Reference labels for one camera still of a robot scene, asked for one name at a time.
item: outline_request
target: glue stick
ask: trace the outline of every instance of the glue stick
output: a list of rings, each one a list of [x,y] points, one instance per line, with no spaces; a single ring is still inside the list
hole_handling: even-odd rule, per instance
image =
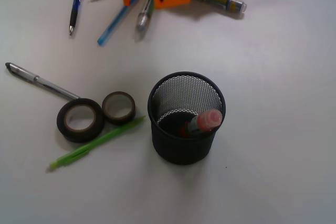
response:
[[[192,118],[190,122],[185,122],[185,125],[180,129],[180,136],[187,138],[211,131],[220,126],[222,118],[222,113],[219,110],[203,111]]]

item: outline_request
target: white table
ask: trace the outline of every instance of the white table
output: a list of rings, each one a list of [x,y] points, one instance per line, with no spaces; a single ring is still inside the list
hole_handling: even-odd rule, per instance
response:
[[[243,1],[242,20],[197,2],[155,11],[135,44],[138,4],[99,47],[122,0],[84,0],[73,39],[72,0],[0,0],[1,223],[335,223],[334,0]],[[162,77],[194,71],[218,85],[227,114],[191,166],[158,156],[147,119],[46,174],[74,148],[56,127],[67,101],[6,62],[100,104],[125,91],[138,115]]]

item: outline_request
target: pen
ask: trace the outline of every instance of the pen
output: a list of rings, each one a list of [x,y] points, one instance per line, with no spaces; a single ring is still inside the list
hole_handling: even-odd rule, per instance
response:
[[[10,62],[7,62],[6,64],[6,67],[8,69],[8,71],[12,74],[14,74],[15,76],[19,77],[20,79],[23,79],[31,84],[40,84],[42,85],[43,87],[45,87],[46,89],[48,89],[49,91],[53,91],[53,92],[57,92],[59,94],[62,94],[66,97],[68,97],[69,99],[71,100],[74,100],[74,99],[78,99],[79,96],[41,78],[40,76],[24,69],[24,68],[21,68],[13,63],[10,63]]]
[[[80,0],[73,0],[71,16],[70,16],[70,27],[69,27],[70,36],[74,32],[73,30],[75,29],[79,5],[80,5]]]
[[[144,120],[145,116],[140,117],[140,118],[136,118],[134,120],[132,120],[131,122],[124,124],[123,126],[120,126],[112,131],[110,131],[109,133],[105,134],[104,136],[101,136],[93,141],[91,141],[90,143],[79,147],[77,150],[70,152],[60,158],[58,158],[56,161],[51,162],[49,164],[48,170],[49,171],[53,171],[56,168],[60,167],[60,166],[64,166],[64,165],[69,165],[71,163],[73,163],[74,161],[84,157],[85,155],[87,155],[90,150],[96,148],[97,146],[107,142],[109,139],[111,139],[114,136],[117,136],[127,130],[129,130],[130,128],[138,125],[139,123],[141,123]]]
[[[106,30],[103,32],[103,34],[97,40],[99,45],[102,45],[104,43],[104,41],[107,39],[107,37],[113,31],[113,29],[116,27],[116,25],[120,22],[120,20],[122,20],[126,16],[127,11],[130,9],[130,7],[133,6],[133,3],[135,3],[136,1],[137,0],[131,0],[129,6],[123,6],[123,8],[119,11],[117,16],[111,22],[111,24],[106,28]]]
[[[247,5],[239,0],[199,0],[234,13],[243,13]]]
[[[145,36],[149,23],[151,21],[151,16],[154,10],[154,0],[145,0],[142,10],[138,15],[135,26],[135,41],[143,39]]]

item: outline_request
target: blue pen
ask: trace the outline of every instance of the blue pen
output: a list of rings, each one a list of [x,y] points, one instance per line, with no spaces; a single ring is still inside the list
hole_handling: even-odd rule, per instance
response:
[[[111,24],[106,28],[106,30],[103,32],[103,34],[97,40],[97,42],[98,42],[99,45],[102,45],[104,43],[104,41],[107,39],[107,37],[113,31],[113,29],[116,27],[116,25],[121,21],[122,18],[124,18],[126,16],[127,11],[130,9],[130,7],[133,6],[133,4],[136,1],[137,0],[131,0],[129,6],[123,6],[123,8],[120,10],[120,12],[117,14],[117,16],[111,22]]]
[[[69,28],[70,36],[74,32],[73,30],[75,29],[79,5],[80,5],[80,0],[73,0],[71,16],[70,16],[70,28]]]

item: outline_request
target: pen holder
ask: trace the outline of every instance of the pen holder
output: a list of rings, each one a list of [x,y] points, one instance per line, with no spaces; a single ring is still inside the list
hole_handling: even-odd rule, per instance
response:
[[[225,117],[225,100],[219,88],[198,73],[178,72],[166,76],[148,99],[152,141],[165,160],[179,165],[193,164],[210,151],[216,131],[193,138],[180,137],[180,128],[202,111],[216,109]]]

